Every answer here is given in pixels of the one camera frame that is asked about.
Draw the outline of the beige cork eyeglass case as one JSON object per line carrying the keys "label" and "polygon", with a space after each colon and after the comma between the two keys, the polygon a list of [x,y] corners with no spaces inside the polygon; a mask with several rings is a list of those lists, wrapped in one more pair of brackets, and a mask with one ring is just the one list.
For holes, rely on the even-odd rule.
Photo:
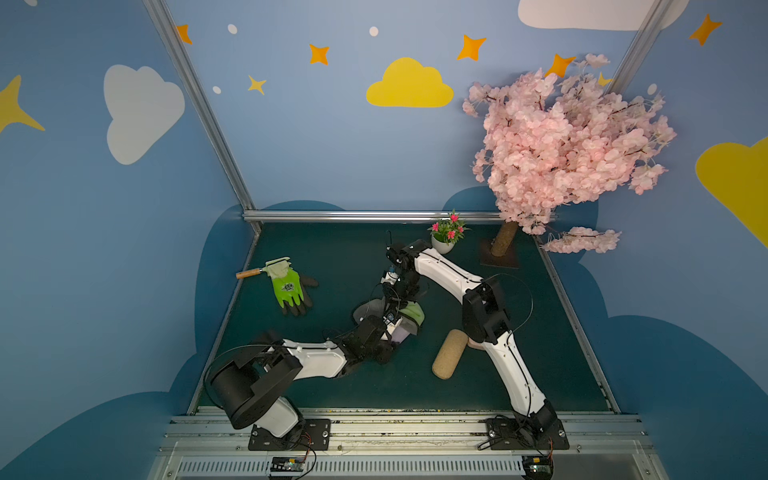
{"label": "beige cork eyeglass case", "polygon": [[441,380],[451,378],[468,345],[469,337],[462,330],[451,330],[432,364],[432,373]]}

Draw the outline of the purple eyeglass case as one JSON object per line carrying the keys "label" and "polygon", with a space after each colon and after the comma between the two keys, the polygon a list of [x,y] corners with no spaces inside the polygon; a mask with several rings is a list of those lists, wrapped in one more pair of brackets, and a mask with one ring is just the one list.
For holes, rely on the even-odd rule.
{"label": "purple eyeglass case", "polygon": [[403,343],[409,336],[417,335],[419,333],[419,324],[409,318],[401,317],[395,326],[393,333],[391,334],[391,344],[399,345]]}

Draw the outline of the pink eyeglass case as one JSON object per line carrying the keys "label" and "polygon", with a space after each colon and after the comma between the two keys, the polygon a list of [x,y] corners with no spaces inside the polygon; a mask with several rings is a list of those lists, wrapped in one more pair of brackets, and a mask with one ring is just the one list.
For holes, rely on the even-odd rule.
{"label": "pink eyeglass case", "polygon": [[472,348],[472,349],[479,350],[479,351],[484,351],[485,350],[485,347],[484,347],[482,342],[475,342],[471,338],[467,339],[467,346]]}

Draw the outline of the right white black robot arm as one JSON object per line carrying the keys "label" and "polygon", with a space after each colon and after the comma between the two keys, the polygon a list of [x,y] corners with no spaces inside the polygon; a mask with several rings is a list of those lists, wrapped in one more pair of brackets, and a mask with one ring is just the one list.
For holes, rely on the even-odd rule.
{"label": "right white black robot arm", "polygon": [[463,331],[490,357],[519,424],[532,435],[557,428],[556,411],[536,385],[515,343],[498,278],[472,274],[422,240],[389,246],[386,256],[393,267],[382,283],[392,299],[400,303],[413,301],[422,277],[445,289],[461,304]]}

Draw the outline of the grey green microfibre cloth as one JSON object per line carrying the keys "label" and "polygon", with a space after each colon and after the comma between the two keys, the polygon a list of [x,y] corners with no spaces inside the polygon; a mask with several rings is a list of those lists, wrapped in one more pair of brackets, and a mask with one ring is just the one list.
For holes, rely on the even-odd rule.
{"label": "grey green microfibre cloth", "polygon": [[425,320],[424,311],[417,302],[397,302],[389,301],[385,298],[364,302],[356,307],[352,313],[352,318],[357,324],[369,316],[380,317],[386,327],[386,333],[390,337],[401,317],[416,321],[420,326],[419,333]]}

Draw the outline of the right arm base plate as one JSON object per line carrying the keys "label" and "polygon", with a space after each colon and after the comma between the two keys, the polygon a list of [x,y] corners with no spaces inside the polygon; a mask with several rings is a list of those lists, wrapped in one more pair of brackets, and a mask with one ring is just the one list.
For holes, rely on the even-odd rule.
{"label": "right arm base plate", "polygon": [[484,421],[487,440],[479,449],[491,450],[537,450],[565,451],[570,449],[570,443],[563,423],[556,419],[543,430],[531,422],[520,424],[516,419],[506,416],[496,416]]}

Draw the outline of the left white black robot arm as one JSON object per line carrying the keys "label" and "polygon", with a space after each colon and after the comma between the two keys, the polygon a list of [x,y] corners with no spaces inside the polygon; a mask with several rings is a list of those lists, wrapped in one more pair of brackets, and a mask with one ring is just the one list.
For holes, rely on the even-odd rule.
{"label": "left white black robot arm", "polygon": [[337,340],[302,343],[267,331],[247,345],[228,350],[204,375],[204,387],[236,430],[254,426],[280,440],[294,443],[304,418],[285,397],[289,387],[309,378],[336,379],[365,362],[388,363],[397,347],[418,325],[401,317],[368,315]]}

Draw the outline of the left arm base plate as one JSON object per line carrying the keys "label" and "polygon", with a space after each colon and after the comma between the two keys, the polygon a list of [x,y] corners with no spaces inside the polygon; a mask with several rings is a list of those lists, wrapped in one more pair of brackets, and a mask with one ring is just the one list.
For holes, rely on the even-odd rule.
{"label": "left arm base plate", "polygon": [[268,430],[254,426],[249,437],[248,450],[299,451],[310,447],[314,451],[327,451],[331,425],[330,419],[303,419],[283,437],[276,437]]}

